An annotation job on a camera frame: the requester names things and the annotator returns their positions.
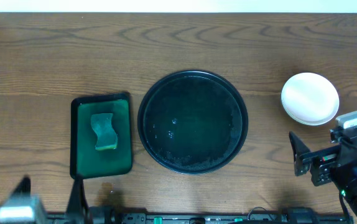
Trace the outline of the black rectangular water tray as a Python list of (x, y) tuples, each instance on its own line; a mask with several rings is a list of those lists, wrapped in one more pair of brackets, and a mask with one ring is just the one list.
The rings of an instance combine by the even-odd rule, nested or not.
[[(71, 102), (70, 175), (84, 179), (123, 175), (132, 169), (131, 114), (128, 93), (76, 98)], [(97, 151), (93, 114), (112, 113), (116, 149)]]

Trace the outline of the white plate with green smear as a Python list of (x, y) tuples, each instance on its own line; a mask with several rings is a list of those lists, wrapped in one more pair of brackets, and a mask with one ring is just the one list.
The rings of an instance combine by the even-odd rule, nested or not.
[(340, 107), (339, 95), (334, 85), (316, 73), (304, 72), (289, 78), (280, 97), (287, 114), (308, 126), (329, 122)]

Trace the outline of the black round tray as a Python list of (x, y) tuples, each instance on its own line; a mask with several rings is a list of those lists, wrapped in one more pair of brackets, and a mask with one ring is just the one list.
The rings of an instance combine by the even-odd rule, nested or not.
[(241, 150), (249, 116), (238, 90), (205, 70), (167, 75), (144, 95), (137, 130), (144, 149), (181, 174), (218, 170)]

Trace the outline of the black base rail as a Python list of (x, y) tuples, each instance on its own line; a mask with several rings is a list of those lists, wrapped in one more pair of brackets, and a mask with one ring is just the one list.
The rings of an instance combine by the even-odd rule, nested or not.
[(117, 213), (111, 207), (91, 207), (83, 223), (98, 224), (240, 224), (240, 223), (297, 223), (348, 224), (354, 218), (343, 214), (322, 215), (311, 208), (285, 208), (270, 212), (254, 208), (244, 214), (182, 214), (182, 213)]

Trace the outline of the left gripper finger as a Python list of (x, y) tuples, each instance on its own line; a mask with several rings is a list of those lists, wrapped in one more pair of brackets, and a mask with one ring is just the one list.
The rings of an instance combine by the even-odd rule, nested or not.
[(65, 214), (72, 223), (89, 223), (89, 207), (85, 197), (83, 178), (80, 175), (75, 177)]
[(16, 188), (12, 191), (11, 197), (28, 197), (31, 192), (30, 177), (25, 175)]

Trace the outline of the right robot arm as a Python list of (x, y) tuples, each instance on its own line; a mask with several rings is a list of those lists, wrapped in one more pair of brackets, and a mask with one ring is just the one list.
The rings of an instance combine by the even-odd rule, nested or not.
[(310, 172), (316, 187), (334, 183), (340, 202), (346, 202), (357, 217), (357, 125), (350, 128), (337, 126), (330, 130), (330, 138), (334, 146), (312, 152), (291, 131), (294, 173), (300, 176)]

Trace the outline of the green scouring sponge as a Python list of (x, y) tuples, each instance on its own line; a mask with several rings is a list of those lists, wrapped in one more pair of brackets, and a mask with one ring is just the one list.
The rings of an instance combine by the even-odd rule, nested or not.
[(118, 145), (118, 135), (112, 125), (112, 113), (93, 114), (91, 116), (91, 128), (96, 134), (95, 149), (97, 151), (113, 150)]

